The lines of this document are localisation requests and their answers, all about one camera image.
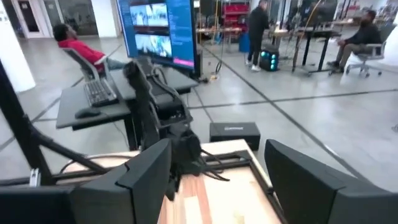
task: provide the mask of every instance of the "computer monitor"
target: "computer monitor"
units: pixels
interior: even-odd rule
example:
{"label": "computer monitor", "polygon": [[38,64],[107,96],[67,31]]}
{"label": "computer monitor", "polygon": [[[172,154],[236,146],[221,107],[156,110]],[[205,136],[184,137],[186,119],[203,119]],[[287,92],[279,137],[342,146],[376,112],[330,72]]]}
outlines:
{"label": "computer monitor", "polygon": [[118,0],[118,9],[128,57],[195,70],[192,0]]}
{"label": "computer monitor", "polygon": [[333,21],[337,8],[336,0],[329,0],[316,5],[317,2],[303,2],[300,8],[301,27],[305,27],[306,25],[313,27]]}

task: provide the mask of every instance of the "wooden board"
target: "wooden board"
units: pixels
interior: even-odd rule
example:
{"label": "wooden board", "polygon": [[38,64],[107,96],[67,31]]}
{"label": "wooden board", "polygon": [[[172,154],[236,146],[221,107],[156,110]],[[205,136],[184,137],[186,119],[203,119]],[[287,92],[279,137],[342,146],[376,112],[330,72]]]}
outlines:
{"label": "wooden board", "polygon": [[[201,147],[214,155],[247,151],[252,157],[252,163],[259,171],[260,176],[269,187],[272,186],[268,175],[262,169],[245,140],[206,143],[202,144]],[[113,167],[123,164],[128,159],[103,156],[134,157],[138,153],[133,151],[97,155],[102,156],[102,158],[92,159],[92,161],[104,167]],[[68,166],[65,172],[84,169],[85,167],[74,163]],[[220,175],[230,179],[230,181],[215,180],[203,174],[199,177],[183,176],[175,200],[170,202],[167,198],[164,198],[159,215],[159,224],[281,223],[250,167],[228,169]],[[77,180],[90,180],[92,178],[95,177]]]}
{"label": "wooden board", "polygon": [[164,198],[159,224],[280,224],[249,167],[221,176],[230,181],[184,176],[174,202]]}

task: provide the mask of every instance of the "concrete floor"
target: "concrete floor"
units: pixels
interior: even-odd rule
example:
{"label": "concrete floor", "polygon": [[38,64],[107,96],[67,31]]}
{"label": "concrete floor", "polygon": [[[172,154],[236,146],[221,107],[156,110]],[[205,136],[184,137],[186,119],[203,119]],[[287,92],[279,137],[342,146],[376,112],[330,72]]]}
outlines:
{"label": "concrete floor", "polygon": [[[123,43],[122,39],[85,41],[105,53]],[[81,131],[55,129],[60,94],[64,88],[82,85],[82,74],[53,40],[28,40],[21,45],[37,86],[19,94],[19,99],[34,125],[76,152],[92,155],[126,151],[124,136],[118,130],[124,132],[122,122]],[[285,45],[281,54],[291,54]],[[359,76],[357,71],[348,76],[318,73],[306,77],[299,71],[291,73],[291,62],[284,62],[278,72],[252,73],[237,48],[233,46],[234,53],[222,54],[224,64],[217,81],[182,96],[194,117],[192,128],[202,142],[209,141],[211,121],[253,121],[261,131],[257,156],[264,168],[264,143],[276,139],[335,169],[398,191],[398,133],[392,130],[398,124],[398,75],[391,72],[396,68],[373,63],[384,70],[381,77],[377,71],[369,78]],[[205,50],[203,64],[205,73],[210,73],[220,60],[221,50],[207,49],[213,53]],[[313,42],[307,62],[317,63],[321,49],[322,43]],[[330,44],[325,61],[333,60],[336,52],[336,45]],[[125,49],[121,47],[113,58],[127,61]],[[29,174],[2,116],[0,150],[0,179]],[[59,172],[67,160],[43,151],[52,172]]]}

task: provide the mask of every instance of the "person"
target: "person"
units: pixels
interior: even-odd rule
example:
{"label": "person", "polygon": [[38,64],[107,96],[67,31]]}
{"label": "person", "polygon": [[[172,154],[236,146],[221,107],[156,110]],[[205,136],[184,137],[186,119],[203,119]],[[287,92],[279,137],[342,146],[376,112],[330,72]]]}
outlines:
{"label": "person", "polygon": [[[68,24],[58,24],[53,28],[54,39],[58,42],[58,46],[61,48],[71,48],[76,50],[80,56],[85,58],[89,63],[93,64],[99,72],[104,70],[104,65],[95,65],[99,59],[105,56],[104,53],[97,50],[91,49],[84,42],[77,39],[76,31]],[[107,58],[106,63],[108,64],[109,70],[120,70],[123,69],[125,63],[115,59]]]}
{"label": "person", "polygon": [[251,65],[251,70],[254,72],[261,70],[258,66],[258,60],[261,51],[262,34],[265,29],[269,29],[268,15],[266,13],[267,5],[266,0],[260,0],[258,7],[249,15],[250,50],[246,65]]}
{"label": "person", "polygon": [[371,54],[373,48],[367,47],[366,44],[381,44],[381,36],[379,29],[373,24],[376,12],[368,10],[361,18],[361,25],[354,36],[339,40],[337,44],[340,46],[336,60],[329,62],[328,65],[335,67],[337,72],[344,73],[344,68],[351,52],[356,54]]}

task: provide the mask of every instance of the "gray office chair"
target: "gray office chair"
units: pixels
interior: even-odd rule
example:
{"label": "gray office chair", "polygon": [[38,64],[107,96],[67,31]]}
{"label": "gray office chair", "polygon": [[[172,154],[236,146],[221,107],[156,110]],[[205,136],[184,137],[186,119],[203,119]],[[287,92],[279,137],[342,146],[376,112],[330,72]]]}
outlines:
{"label": "gray office chair", "polygon": [[394,28],[396,27],[396,25],[391,24],[391,25],[386,25],[386,26],[382,26],[380,27],[380,36],[381,36],[381,40],[383,41],[382,44],[368,44],[366,45],[367,47],[372,47],[372,53],[371,54],[354,54],[355,56],[357,56],[357,58],[360,59],[360,61],[362,61],[362,63],[357,63],[357,64],[349,64],[347,66],[346,69],[346,74],[349,74],[349,71],[351,69],[354,68],[360,68],[361,71],[366,72],[366,78],[370,76],[369,74],[369,69],[375,69],[375,70],[379,70],[378,75],[381,75],[381,71],[379,68],[370,66],[370,65],[366,65],[367,61],[370,60],[382,60],[384,58],[384,48],[386,47],[386,41],[388,36],[391,34],[391,32],[394,30]]}
{"label": "gray office chair", "polygon": [[[72,59],[74,59],[75,62],[77,62],[80,65],[80,70],[83,72],[83,76],[86,81],[94,80],[94,79],[100,79],[100,77],[105,76],[105,72],[98,73],[97,69],[89,63],[85,58],[83,58],[76,50],[74,49],[69,49],[69,48],[63,48],[62,49],[65,53],[67,53]],[[106,57],[104,56],[103,58],[99,59],[98,62],[95,62],[96,65],[99,65],[101,63],[106,64]]]}

